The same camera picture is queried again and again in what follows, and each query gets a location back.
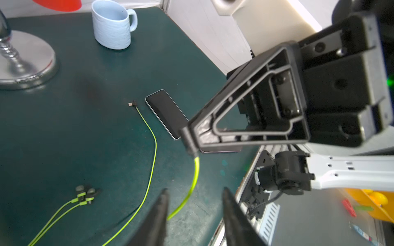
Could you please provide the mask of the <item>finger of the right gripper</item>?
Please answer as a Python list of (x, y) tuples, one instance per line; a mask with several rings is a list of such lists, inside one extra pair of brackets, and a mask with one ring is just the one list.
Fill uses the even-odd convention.
[[(311, 138), (297, 42), (281, 43), (230, 73), (226, 84), (180, 130), (187, 151), (251, 145), (306, 143)], [(247, 118), (243, 130), (219, 128), (238, 107)]]

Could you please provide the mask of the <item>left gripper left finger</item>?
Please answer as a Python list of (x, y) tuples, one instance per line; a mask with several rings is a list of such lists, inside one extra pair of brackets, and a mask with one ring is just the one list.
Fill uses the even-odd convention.
[(166, 224), (169, 193), (163, 189), (148, 215), (126, 246), (163, 246), (167, 236)]

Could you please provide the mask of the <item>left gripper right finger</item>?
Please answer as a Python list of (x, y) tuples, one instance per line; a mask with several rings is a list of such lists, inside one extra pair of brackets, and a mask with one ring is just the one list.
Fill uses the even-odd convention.
[(222, 203), (225, 237), (228, 246), (267, 245), (256, 233), (227, 187), (224, 188), (222, 193)]

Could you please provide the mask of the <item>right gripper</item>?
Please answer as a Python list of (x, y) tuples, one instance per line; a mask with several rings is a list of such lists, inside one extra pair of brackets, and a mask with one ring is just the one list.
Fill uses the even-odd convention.
[(378, 22), (370, 12), (299, 42), (311, 142), (358, 147), (394, 120)]

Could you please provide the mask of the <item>black phone purple frame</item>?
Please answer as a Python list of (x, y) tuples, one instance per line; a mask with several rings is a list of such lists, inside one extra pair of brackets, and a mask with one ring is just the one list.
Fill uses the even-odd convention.
[(234, 153), (240, 151), (242, 151), (241, 146), (204, 147), (200, 149), (201, 153)]

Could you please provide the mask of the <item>black phone silver frame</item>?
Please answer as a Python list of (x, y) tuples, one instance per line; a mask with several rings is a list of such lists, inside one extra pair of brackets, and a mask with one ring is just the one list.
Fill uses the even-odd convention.
[(145, 102), (174, 140), (182, 137), (181, 129), (188, 123), (187, 117), (167, 93), (161, 89), (145, 97)]

